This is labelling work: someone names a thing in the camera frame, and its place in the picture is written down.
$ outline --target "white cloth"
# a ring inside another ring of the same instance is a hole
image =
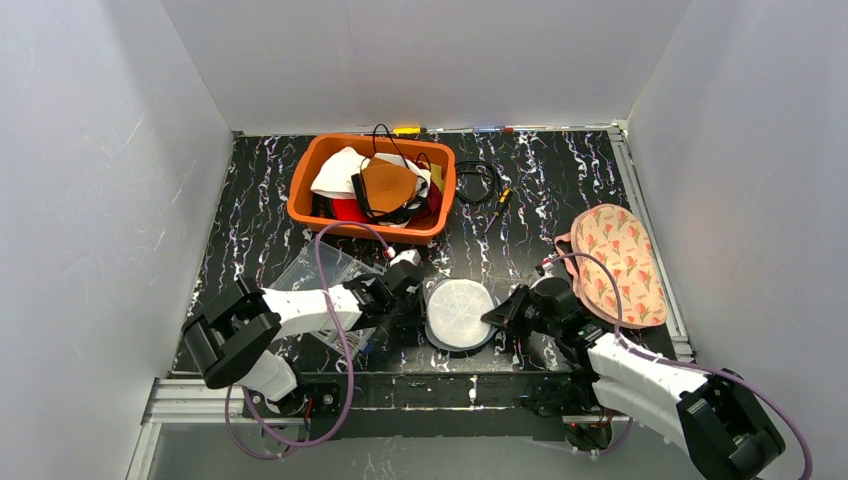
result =
[[[412,173],[423,178],[423,182],[426,184],[426,187],[423,189],[418,198],[420,201],[427,201],[427,194],[430,191],[431,180],[429,170],[420,169],[413,162],[404,161],[403,157],[400,155],[379,153],[377,156],[389,163],[393,163],[401,167],[407,167]],[[353,180],[351,180],[351,177],[359,173],[361,169],[367,167],[370,161],[371,160],[367,157],[357,153],[353,147],[345,147],[339,150],[330,156],[330,158],[324,162],[324,165],[321,166],[321,171],[318,172],[318,176],[316,176],[315,180],[312,181],[312,193],[317,193],[318,195],[334,199],[355,199],[356,192],[353,189]],[[419,189],[422,186],[421,182],[422,180],[419,179],[417,184]],[[403,228],[408,223],[409,222],[399,224],[381,223],[380,225]]]

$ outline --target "metal frame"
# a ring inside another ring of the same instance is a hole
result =
[[[609,133],[615,154],[618,172],[624,183],[624,190],[630,202],[630,209],[645,225],[645,229],[655,245],[654,255],[657,271],[666,292],[669,303],[670,315],[666,322],[671,334],[674,351],[681,361],[693,361],[694,352],[689,345],[686,327],[680,314],[680,308],[674,291],[668,281],[665,266],[660,256],[659,246],[656,242],[650,216],[648,215],[642,189],[639,185],[639,177],[630,148],[627,146],[626,122],[619,121],[607,125],[573,125],[567,127],[523,125],[513,127],[516,131],[606,131]],[[470,132],[470,129],[444,130],[437,133],[459,133]],[[226,390],[209,390],[201,379],[178,379],[178,380],[156,380],[153,391],[142,420],[141,433],[138,443],[127,471],[127,480],[146,480],[155,458],[156,445],[159,440],[160,430],[163,424],[223,424],[224,423],[224,400]],[[229,417],[232,423],[254,423],[252,419],[241,416],[244,407],[244,399],[240,394],[233,395],[230,400]],[[565,416],[564,422],[594,422],[597,416]],[[626,420],[626,417],[617,416],[615,421]],[[301,425],[299,418],[269,419],[269,423],[276,425]]]

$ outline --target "gray floor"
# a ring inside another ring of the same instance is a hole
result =
[[[238,425],[259,448],[258,427]],[[330,441],[284,462],[254,460],[232,445],[224,425],[164,425],[152,479],[493,480],[698,479],[689,458],[647,428],[634,427],[616,452],[592,461],[515,437],[367,438]]]

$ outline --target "white disc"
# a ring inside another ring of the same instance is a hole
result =
[[[425,332],[433,345],[444,350],[477,348],[495,333],[494,326],[480,320],[493,308],[495,300],[483,284],[473,280],[444,280],[427,298]]]

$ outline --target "white wall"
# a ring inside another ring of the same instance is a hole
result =
[[[631,117],[701,361],[791,412],[813,478],[848,470],[848,4],[697,0]],[[795,479],[797,444],[765,478]]]
[[[609,123],[691,0],[163,0],[232,130]]]
[[[123,478],[228,129],[158,0],[2,3],[0,478]]]

